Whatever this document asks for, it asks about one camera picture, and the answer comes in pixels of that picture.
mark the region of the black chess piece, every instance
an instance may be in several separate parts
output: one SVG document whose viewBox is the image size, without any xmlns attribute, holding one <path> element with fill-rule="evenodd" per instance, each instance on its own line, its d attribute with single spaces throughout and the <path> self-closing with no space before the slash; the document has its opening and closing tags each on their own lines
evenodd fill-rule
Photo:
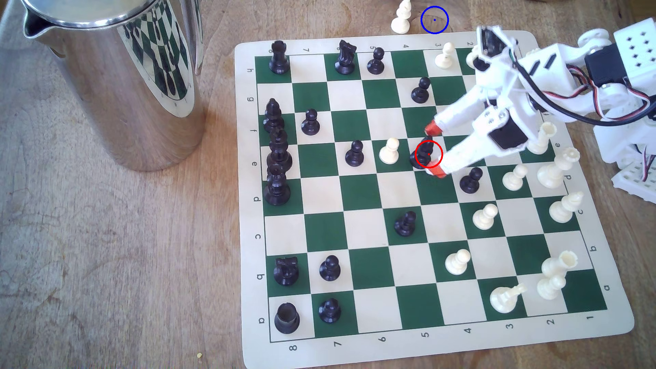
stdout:
<svg viewBox="0 0 656 369">
<path fill-rule="evenodd" d="M 367 63 L 367 70 L 371 74 L 381 74 L 385 70 L 385 64 L 382 62 L 382 57 L 385 55 L 385 50 L 382 47 L 373 49 L 373 59 Z"/>
<path fill-rule="evenodd" d="M 479 167 L 472 168 L 469 175 L 460 179 L 460 189 L 468 194 L 473 194 L 478 191 L 478 181 L 483 177 L 483 170 Z"/>
<path fill-rule="evenodd" d="M 300 317 L 298 311 L 292 303 L 284 303 L 278 307 L 276 316 L 274 317 L 274 325 L 276 329 L 282 334 L 292 334 L 298 328 Z"/>
<path fill-rule="evenodd" d="M 308 136 L 314 136 L 319 133 L 321 125 L 317 121 L 317 111 L 309 109 L 305 112 L 305 120 L 300 124 L 300 130 Z"/>
<path fill-rule="evenodd" d="M 428 88 L 430 87 L 430 78 L 421 77 L 419 87 L 415 87 L 410 94 L 412 100 L 417 104 L 423 104 L 428 101 Z"/>
<path fill-rule="evenodd" d="M 351 149 L 346 152 L 346 163 L 352 167 L 359 167 L 365 161 L 365 154 L 362 154 L 362 141 L 355 140 L 351 143 Z"/>
<path fill-rule="evenodd" d="M 402 217 L 396 219 L 394 222 L 394 230 L 400 236 L 408 237 L 412 236 L 412 233 L 415 231 L 415 221 L 417 220 L 417 214 L 414 211 L 408 211 L 403 214 Z"/>
<path fill-rule="evenodd" d="M 358 48 L 349 44 L 348 42 L 339 41 L 339 56 L 335 62 L 335 70 L 339 74 L 351 74 L 356 69 L 353 58 L 356 56 Z"/>
<path fill-rule="evenodd" d="M 278 40 L 271 44 L 271 52 L 274 54 L 269 62 L 269 69 L 275 74 L 284 74 L 289 71 L 289 58 L 285 55 L 287 44 Z"/>
<path fill-rule="evenodd" d="M 342 268 L 339 266 L 339 259 L 335 255 L 328 256 L 319 266 L 319 275 L 329 282 L 336 280 L 341 271 Z"/>
<path fill-rule="evenodd" d="M 342 308 L 336 299 L 328 299 L 319 306 L 319 317 L 326 323 L 334 323 L 342 315 Z"/>
<path fill-rule="evenodd" d="M 274 163 L 266 169 L 266 173 L 266 185 L 262 197 L 273 206 L 286 204 L 291 197 L 291 190 L 282 165 Z"/>
<path fill-rule="evenodd" d="M 281 286 L 294 284 L 298 280 L 298 257 L 277 257 L 274 280 Z"/>
</svg>

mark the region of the chess piece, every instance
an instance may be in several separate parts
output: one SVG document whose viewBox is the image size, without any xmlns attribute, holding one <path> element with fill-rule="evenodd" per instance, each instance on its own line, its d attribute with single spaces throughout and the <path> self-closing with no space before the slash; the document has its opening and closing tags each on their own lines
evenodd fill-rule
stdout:
<svg viewBox="0 0 656 369">
<path fill-rule="evenodd" d="M 537 170 L 537 180 L 547 188 L 558 188 L 563 183 L 563 171 L 570 170 L 581 155 L 573 147 L 566 148 L 556 155 L 553 163 L 543 165 Z"/>
<path fill-rule="evenodd" d="M 581 207 L 583 201 L 583 192 L 572 192 L 563 196 L 560 201 L 554 202 L 549 207 L 549 216 L 559 223 L 567 223 L 572 219 L 574 211 Z"/>
<path fill-rule="evenodd" d="M 556 131 L 556 126 L 550 121 L 542 123 L 540 131 L 537 133 L 537 140 L 529 141 L 526 148 L 536 155 L 544 154 L 546 149 L 549 148 L 549 139 L 556 134 Z"/>
</svg>

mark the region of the white chess piece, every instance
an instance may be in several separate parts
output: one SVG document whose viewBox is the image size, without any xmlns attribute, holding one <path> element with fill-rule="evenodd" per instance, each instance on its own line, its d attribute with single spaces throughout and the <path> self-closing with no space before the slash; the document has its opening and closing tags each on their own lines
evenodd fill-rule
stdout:
<svg viewBox="0 0 656 369">
<path fill-rule="evenodd" d="M 581 159 L 579 151 L 568 147 L 556 155 L 553 163 L 543 165 L 537 171 L 537 180 L 547 188 L 558 188 L 563 183 L 563 171 L 570 170 Z"/>
<path fill-rule="evenodd" d="M 391 138 L 387 140 L 385 146 L 383 146 L 378 153 L 378 157 L 385 164 L 394 164 L 399 160 L 399 140 Z"/>
<path fill-rule="evenodd" d="M 537 283 L 537 293 L 545 300 L 553 300 L 558 297 L 558 291 L 565 287 L 565 277 L 553 276 L 543 278 Z"/>
<path fill-rule="evenodd" d="M 392 31 L 394 33 L 405 34 L 410 30 L 408 18 L 412 14 L 412 5 L 410 0 L 403 0 L 396 9 L 396 18 L 392 20 Z"/>
<path fill-rule="evenodd" d="M 467 263 L 472 259 L 472 254 L 467 249 L 460 249 L 458 252 L 452 253 L 447 256 L 444 261 L 444 267 L 447 271 L 454 275 L 460 275 L 467 269 Z"/>
<path fill-rule="evenodd" d="M 550 121 L 542 123 L 536 141 L 529 141 L 526 148 L 535 155 L 542 155 L 549 148 L 549 139 L 556 134 L 556 126 Z"/>
<path fill-rule="evenodd" d="M 564 277 L 569 269 L 579 264 L 579 258 L 573 251 L 563 251 L 558 257 L 550 257 L 542 263 L 542 273 L 545 277 Z"/>
<path fill-rule="evenodd" d="M 549 215 L 551 219 L 559 223 L 567 223 L 572 219 L 574 211 L 581 207 L 583 200 L 583 192 L 572 192 L 569 195 L 563 196 L 560 201 L 554 202 L 549 207 Z"/>
<path fill-rule="evenodd" d="M 494 224 L 494 217 L 499 213 L 499 209 L 495 204 L 487 204 L 483 209 L 476 210 L 472 220 L 474 225 L 479 229 L 487 230 L 492 228 Z"/>
<path fill-rule="evenodd" d="M 497 287 L 490 294 L 490 304 L 500 313 L 509 313 L 517 305 L 517 296 L 524 292 L 526 292 L 524 283 L 520 283 L 513 288 Z"/>
<path fill-rule="evenodd" d="M 504 174 L 503 178 L 501 178 L 503 187 L 511 191 L 519 190 L 524 184 L 523 178 L 526 177 L 526 173 L 528 173 L 528 171 L 529 169 L 526 165 L 517 164 L 515 169 Z"/>
<path fill-rule="evenodd" d="M 455 53 L 455 46 L 450 42 L 445 43 L 441 54 L 435 57 L 435 65 L 442 69 L 449 69 L 453 64 L 453 53 Z"/>
</svg>

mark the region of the black pawn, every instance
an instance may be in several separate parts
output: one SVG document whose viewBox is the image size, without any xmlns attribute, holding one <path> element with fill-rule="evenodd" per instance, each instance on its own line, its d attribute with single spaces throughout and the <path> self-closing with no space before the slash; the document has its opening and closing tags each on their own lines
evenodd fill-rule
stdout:
<svg viewBox="0 0 656 369">
<path fill-rule="evenodd" d="M 271 52 L 274 54 L 269 62 L 269 69 L 275 74 L 284 74 L 289 70 L 289 59 L 285 55 L 287 45 L 278 40 L 271 44 Z"/>
<path fill-rule="evenodd" d="M 415 87 L 410 94 L 412 100 L 417 104 L 423 104 L 428 101 L 428 88 L 430 87 L 430 78 L 421 77 L 419 87 Z"/>
<path fill-rule="evenodd" d="M 417 220 L 417 214 L 414 211 L 408 211 L 403 214 L 402 217 L 396 219 L 394 222 L 394 230 L 400 236 L 408 237 L 411 236 L 415 231 L 415 221 Z"/>
<path fill-rule="evenodd" d="M 296 307 L 292 303 L 284 303 L 278 307 L 278 312 L 276 313 L 276 317 L 274 317 L 274 325 L 280 333 L 294 333 L 299 323 L 298 311 L 296 311 Z"/>
<path fill-rule="evenodd" d="M 300 130 L 308 136 L 314 136 L 319 133 L 319 122 L 317 121 L 317 111 L 309 109 L 305 112 L 305 120 L 300 124 Z"/>
<path fill-rule="evenodd" d="M 365 154 L 362 154 L 362 141 L 356 140 L 351 144 L 351 150 L 346 152 L 346 163 L 352 167 L 358 167 L 365 161 Z"/>
<path fill-rule="evenodd" d="M 321 263 L 321 266 L 319 266 L 319 275 L 329 282 L 336 280 L 341 271 L 342 268 L 339 266 L 339 259 L 337 259 L 337 256 L 335 255 L 328 256 L 326 260 Z"/>
<path fill-rule="evenodd" d="M 469 175 L 460 179 L 460 189 L 468 194 L 473 194 L 478 191 L 478 181 L 483 177 L 483 170 L 479 167 L 472 168 Z"/>
<path fill-rule="evenodd" d="M 342 315 L 342 308 L 336 299 L 328 299 L 319 306 L 319 317 L 326 323 L 336 322 Z"/>
<path fill-rule="evenodd" d="M 382 62 L 382 57 L 385 55 L 385 50 L 381 47 L 373 49 L 373 59 L 367 63 L 367 70 L 371 74 L 381 74 L 385 70 L 385 64 Z"/>
</svg>

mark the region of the captured chess piece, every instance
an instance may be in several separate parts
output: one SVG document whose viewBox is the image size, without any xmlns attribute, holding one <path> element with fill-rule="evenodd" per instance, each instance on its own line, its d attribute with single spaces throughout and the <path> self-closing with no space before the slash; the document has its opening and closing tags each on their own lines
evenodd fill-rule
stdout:
<svg viewBox="0 0 656 369">
<path fill-rule="evenodd" d="M 385 64 L 382 62 L 382 57 L 385 55 L 385 50 L 381 47 L 373 49 L 373 59 L 367 63 L 367 70 L 371 74 L 381 74 L 385 70 Z"/>
</svg>

